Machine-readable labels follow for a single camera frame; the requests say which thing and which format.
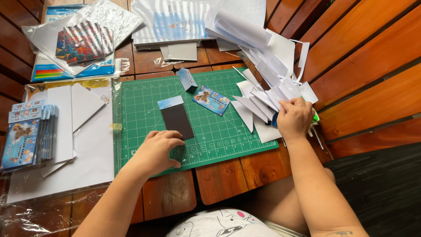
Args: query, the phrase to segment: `grid paper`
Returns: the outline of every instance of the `grid paper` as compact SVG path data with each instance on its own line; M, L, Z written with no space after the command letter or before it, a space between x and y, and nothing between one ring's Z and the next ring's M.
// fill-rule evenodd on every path
M196 83L205 85L233 99L241 96L236 83L244 79L233 69L193 74ZM195 137L185 140L182 147L170 151L170 158L181 162L181 168L170 168L160 175L212 164L279 147L277 141L261 143L259 136L247 129L232 105L223 116L195 103L196 93L185 92L177 76L122 82L121 141L117 142L119 157L115 175L135 154L152 130L165 130L158 101L181 95Z
M249 22L263 27L266 16L266 0L219 0L215 8L212 9L210 26L206 28L207 30L210 30L211 33L217 34L218 37L225 40L254 48L249 43L229 34L215 25L216 14L221 9L227 10L234 15L240 16Z

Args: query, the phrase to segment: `stack of cards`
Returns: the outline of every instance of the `stack of cards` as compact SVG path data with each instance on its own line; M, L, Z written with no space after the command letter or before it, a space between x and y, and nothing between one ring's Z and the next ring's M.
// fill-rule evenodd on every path
M44 102L13 105L2 153L2 173L41 164L54 157L59 108L44 105Z
M67 64L88 66L113 52L112 39L112 30L98 23L84 21L64 27L58 32L56 57Z

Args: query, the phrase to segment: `wooden bench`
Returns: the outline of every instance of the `wooden bench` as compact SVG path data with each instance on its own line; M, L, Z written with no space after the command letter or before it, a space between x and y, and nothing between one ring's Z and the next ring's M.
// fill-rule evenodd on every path
M50 0L53 5L91 0ZM127 0L113 0L129 9ZM286 38L310 42L303 80L319 98L318 134L309 141L321 162L421 142L421 6L420 0L267 0L266 25ZM29 83L34 54L20 27L43 22L42 0L9 0L0 5L0 142L4 142L7 113L20 102ZM297 44L295 60L300 56ZM198 48L198 61L156 67L160 51L136 52L127 39L116 57L128 58L122 80L174 75L181 67L192 73L242 67L236 51L219 52L214 41ZM298 64L295 73L300 73ZM278 149L150 179L143 186L132 223L209 205L291 175L287 149ZM194 180L197 180L198 192ZM50 199L40 198L1 212L22 213L31 207L45 215L33 224L68 236L86 217L106 187ZM19 223L2 235L30 236Z

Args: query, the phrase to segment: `cutting mat grid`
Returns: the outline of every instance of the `cutting mat grid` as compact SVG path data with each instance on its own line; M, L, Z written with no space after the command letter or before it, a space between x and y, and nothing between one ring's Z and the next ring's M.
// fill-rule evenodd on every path
M236 83L244 79L235 70L193 74L198 85L205 85L229 99L241 96ZM256 131L250 133L232 105L223 116L192 101L197 89L185 92L176 76L122 82L121 142L116 173L135 154L146 135L153 130L165 130L158 101L181 95L195 137L185 146L170 151L170 158L181 162L181 168L171 168L162 174L186 170L277 148L277 141L261 143Z

